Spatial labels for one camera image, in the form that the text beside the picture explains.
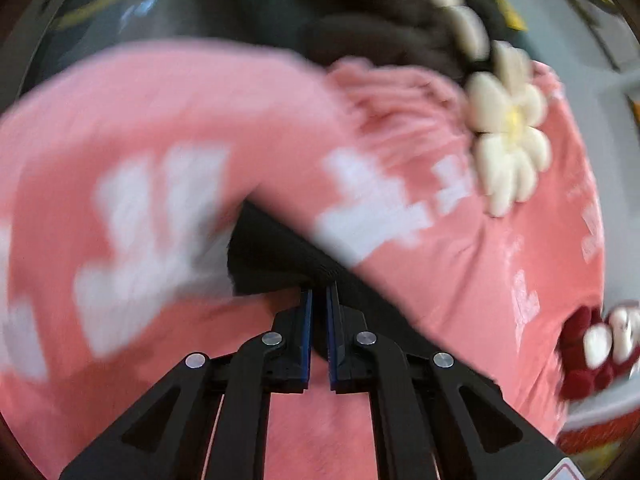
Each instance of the white sticker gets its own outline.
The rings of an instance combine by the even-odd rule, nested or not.
[[[544,480],[584,480],[584,476],[569,458],[563,458]]]

